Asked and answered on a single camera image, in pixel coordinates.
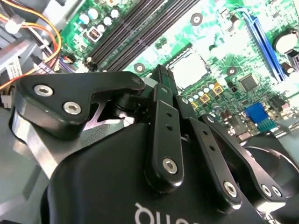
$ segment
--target blue pcie slot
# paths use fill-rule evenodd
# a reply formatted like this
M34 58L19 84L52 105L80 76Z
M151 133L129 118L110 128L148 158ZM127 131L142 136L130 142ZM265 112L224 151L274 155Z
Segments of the blue pcie slot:
M266 33L264 32L261 23L258 18L250 15L249 11L245 8L237 9L238 12L241 12L245 18L246 24L255 37L260 50L262 51L264 58L271 69L273 76L279 81L284 81L286 79L286 75L282 67L279 64L279 61L275 55L275 52L266 37Z

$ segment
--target ram slot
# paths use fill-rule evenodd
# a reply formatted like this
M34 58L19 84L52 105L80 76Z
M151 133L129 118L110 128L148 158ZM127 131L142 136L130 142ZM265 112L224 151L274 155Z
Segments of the ram slot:
M106 66L108 71L125 69L148 46L175 24L199 0L173 0L169 8L148 25L116 58Z

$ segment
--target black metal bracket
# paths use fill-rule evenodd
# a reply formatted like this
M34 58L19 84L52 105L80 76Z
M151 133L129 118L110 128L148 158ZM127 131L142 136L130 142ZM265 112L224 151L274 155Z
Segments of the black metal bracket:
M49 89L38 90L38 85ZM94 100L109 100L115 94L139 94L145 84L134 73L124 71L26 76L16 87L14 106L24 119L59 139L74 139L82 132ZM80 112L67 113L67 102L76 103L70 109L80 107Z
M181 123L186 130L185 134L188 134L191 142L196 145L195 160L197 164L204 163L203 175L206 177L207 189L216 207L225 213L239 209L242 204L240 190L210 128L196 119L195 112L186 98L176 96L176 103L182 118Z
M222 125L209 114L200 120L206 123L225 149L225 159L233 163L237 169L242 192L259 211L276 210L283 207L286 197L280 186L260 167L260 165L225 131Z
M184 179L179 116L165 85L155 86L153 100L145 176L154 189L169 193Z

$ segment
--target integrated circuit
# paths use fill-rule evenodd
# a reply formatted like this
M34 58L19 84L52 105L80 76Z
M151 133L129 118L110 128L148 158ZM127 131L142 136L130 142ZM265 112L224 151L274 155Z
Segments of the integrated circuit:
M255 78L253 77L253 75L247 76L246 78L242 79L240 81L240 83L246 92L248 92L258 86L258 83L255 80Z

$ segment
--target motherboard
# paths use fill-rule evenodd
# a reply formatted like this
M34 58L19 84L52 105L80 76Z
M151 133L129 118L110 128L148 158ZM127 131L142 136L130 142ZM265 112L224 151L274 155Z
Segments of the motherboard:
M86 0L62 56L79 72L164 65L198 116L243 140L298 118L298 12L296 0Z

